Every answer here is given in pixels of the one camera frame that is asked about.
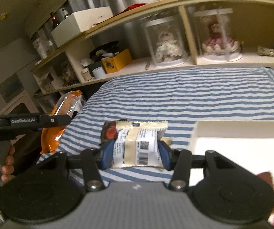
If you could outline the small orange snack pack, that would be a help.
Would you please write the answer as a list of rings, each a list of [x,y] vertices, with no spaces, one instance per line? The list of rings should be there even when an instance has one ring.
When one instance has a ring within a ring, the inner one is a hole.
[[[72,120],[77,112],[74,111],[76,98],[82,95],[80,90],[65,93],[56,103],[50,116],[67,115]],[[61,125],[61,122],[52,122],[53,127],[44,128],[41,134],[41,154],[54,153],[58,148],[62,135],[67,125]]]

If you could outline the white beige labelled snack pack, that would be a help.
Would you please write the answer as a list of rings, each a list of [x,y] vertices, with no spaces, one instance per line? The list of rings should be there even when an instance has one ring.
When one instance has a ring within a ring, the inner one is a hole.
[[[112,168],[163,167],[158,141],[167,128],[167,121],[117,121]]]

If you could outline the clear bag pale chips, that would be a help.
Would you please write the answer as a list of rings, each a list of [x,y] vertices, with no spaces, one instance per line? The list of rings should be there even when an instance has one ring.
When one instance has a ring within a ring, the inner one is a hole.
[[[161,137],[161,141],[164,141],[168,146],[171,146],[173,142],[173,138],[163,136]]]

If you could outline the black red pastry pack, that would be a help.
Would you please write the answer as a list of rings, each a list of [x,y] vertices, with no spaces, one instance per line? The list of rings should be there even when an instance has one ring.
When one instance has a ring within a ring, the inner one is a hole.
[[[102,127],[99,146],[124,141],[129,131],[128,125],[126,119],[105,122]]]

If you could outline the white side cabinet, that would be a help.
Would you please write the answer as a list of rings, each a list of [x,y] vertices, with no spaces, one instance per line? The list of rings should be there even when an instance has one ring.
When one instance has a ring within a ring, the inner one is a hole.
[[[0,115],[41,112],[34,94],[39,90],[31,69],[35,61],[21,68],[0,84]]]

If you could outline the blue white striped quilt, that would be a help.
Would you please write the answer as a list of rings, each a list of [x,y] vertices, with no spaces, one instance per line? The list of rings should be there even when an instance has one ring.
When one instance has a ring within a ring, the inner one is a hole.
[[[274,120],[274,70],[190,68],[114,77],[85,103],[58,151],[79,154],[100,144],[105,122],[166,121],[173,148],[189,145],[198,120]]]

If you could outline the small lidded jar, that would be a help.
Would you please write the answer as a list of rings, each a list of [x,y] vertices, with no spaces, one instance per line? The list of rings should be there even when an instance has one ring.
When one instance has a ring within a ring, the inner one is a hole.
[[[81,74],[85,81],[90,81],[92,79],[92,75],[91,75],[88,67],[84,68],[81,71]]]

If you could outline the white cylinder container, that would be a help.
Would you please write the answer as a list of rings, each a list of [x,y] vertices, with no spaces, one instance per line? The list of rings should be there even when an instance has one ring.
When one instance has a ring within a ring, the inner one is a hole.
[[[97,80],[107,78],[105,70],[102,66],[93,69],[92,73]]]

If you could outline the glass jar on shelf top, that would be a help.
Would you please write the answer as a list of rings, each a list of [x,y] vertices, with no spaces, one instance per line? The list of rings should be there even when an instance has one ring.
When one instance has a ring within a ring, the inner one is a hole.
[[[42,60],[44,60],[48,57],[48,52],[47,52],[45,43],[43,42],[43,40],[41,38],[35,39],[32,42],[32,44]]]

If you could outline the white shallow cardboard tray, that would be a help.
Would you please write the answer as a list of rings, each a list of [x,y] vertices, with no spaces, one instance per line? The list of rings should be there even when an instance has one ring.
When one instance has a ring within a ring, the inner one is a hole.
[[[274,181],[274,120],[199,120],[187,149],[216,151],[255,175],[271,173]]]

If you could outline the yellow cardboard box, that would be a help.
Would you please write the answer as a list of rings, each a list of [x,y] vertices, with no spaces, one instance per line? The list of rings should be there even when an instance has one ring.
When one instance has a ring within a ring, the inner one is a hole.
[[[103,67],[107,74],[122,70],[126,65],[132,62],[129,49],[125,49],[114,57],[102,60]]]

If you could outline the brown wrapped snack bar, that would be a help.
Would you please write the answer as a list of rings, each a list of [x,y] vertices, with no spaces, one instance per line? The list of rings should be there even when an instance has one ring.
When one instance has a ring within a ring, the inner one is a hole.
[[[267,182],[272,188],[274,187],[273,178],[270,172],[259,173],[257,177]]]

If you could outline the black bag on shelf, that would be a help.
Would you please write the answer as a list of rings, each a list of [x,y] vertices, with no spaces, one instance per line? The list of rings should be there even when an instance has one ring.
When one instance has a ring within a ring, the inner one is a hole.
[[[118,46],[119,42],[120,42],[119,40],[114,40],[114,41],[105,43],[105,44],[95,48],[94,50],[92,50],[89,53],[89,57],[92,60],[97,60],[100,57],[102,57],[104,53],[115,54],[115,53],[119,52],[119,46]]]

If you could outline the white dress doll case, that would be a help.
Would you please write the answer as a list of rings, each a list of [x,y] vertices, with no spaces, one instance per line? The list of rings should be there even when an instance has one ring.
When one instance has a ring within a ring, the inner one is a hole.
[[[142,26],[156,67],[175,67],[189,60],[175,16],[147,17]]]

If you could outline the dark glass bottle left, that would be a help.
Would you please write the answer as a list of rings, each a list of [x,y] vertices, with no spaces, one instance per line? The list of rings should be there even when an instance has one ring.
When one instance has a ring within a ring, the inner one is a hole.
[[[52,19],[52,29],[54,30],[60,23],[55,12],[51,12],[50,15]]]

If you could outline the dark glass bottle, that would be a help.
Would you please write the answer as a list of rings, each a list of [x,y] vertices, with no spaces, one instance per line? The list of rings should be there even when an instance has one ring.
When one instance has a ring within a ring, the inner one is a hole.
[[[50,15],[52,19],[52,29],[54,30],[60,23],[55,12],[51,12]]]
[[[69,13],[68,13],[68,11],[66,10],[66,8],[62,8],[62,14],[63,14],[64,19],[66,19],[66,18],[69,17]]]

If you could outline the large white box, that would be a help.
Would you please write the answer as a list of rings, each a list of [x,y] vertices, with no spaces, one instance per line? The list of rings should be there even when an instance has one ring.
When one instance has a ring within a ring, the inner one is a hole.
[[[51,34],[59,48],[80,33],[89,30],[93,25],[101,23],[113,16],[110,7],[99,7],[73,12],[64,19]]]

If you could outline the pink dress doll case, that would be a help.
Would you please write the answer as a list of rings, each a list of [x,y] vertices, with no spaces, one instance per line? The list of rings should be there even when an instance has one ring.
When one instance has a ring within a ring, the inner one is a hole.
[[[242,57],[241,44],[232,37],[231,8],[215,8],[194,12],[197,43],[203,58],[219,63],[237,61]]]

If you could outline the dark glass bottle right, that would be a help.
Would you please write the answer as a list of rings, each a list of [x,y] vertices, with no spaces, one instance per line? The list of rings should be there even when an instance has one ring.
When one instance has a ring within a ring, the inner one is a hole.
[[[62,14],[63,14],[64,19],[66,19],[66,18],[69,17],[69,13],[68,13],[68,11],[66,10],[66,8],[62,8]]]

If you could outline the small trinket on shelf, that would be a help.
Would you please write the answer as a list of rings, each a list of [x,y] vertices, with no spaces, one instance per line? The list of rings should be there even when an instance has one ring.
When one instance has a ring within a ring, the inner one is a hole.
[[[259,56],[274,57],[274,49],[266,48],[266,47],[263,47],[263,46],[258,46],[257,54]]]

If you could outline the red cloth on shelf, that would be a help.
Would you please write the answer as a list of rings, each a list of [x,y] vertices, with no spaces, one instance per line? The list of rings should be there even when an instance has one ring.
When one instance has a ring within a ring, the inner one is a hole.
[[[119,14],[123,14],[124,12],[136,9],[136,8],[144,6],[144,5],[147,5],[147,3],[136,3],[136,4],[133,4],[133,5],[130,5],[125,10],[121,11]]]

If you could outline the wooden headboard shelf unit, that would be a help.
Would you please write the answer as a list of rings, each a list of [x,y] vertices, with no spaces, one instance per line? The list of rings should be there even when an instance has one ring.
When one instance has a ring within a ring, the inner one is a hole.
[[[160,0],[71,14],[32,70],[42,95],[193,66],[274,67],[274,0]]]

